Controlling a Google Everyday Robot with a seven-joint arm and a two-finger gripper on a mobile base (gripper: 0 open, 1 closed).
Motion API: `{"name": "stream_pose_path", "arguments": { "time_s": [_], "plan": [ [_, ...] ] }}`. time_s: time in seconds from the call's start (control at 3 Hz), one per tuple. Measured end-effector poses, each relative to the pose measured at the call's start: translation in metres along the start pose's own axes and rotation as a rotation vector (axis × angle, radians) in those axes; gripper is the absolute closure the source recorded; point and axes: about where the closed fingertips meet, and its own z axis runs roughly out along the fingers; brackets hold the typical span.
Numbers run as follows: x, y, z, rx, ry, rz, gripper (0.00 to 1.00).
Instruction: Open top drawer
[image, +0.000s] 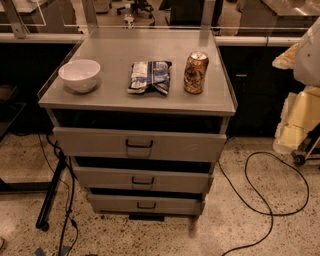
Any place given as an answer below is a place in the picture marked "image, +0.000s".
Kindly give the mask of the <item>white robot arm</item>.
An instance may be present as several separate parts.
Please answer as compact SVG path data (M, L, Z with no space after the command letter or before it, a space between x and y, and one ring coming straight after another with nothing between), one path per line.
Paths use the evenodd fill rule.
M320 123L320 18L298 43L276 57L272 66L292 69L294 79L305 85L298 94L288 94L273 142L276 152L290 154Z

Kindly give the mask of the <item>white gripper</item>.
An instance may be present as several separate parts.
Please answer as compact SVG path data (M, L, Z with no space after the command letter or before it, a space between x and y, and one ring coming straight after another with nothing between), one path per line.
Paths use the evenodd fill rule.
M290 154L320 123L320 88L307 86L298 94L290 92L284 101L273 149Z

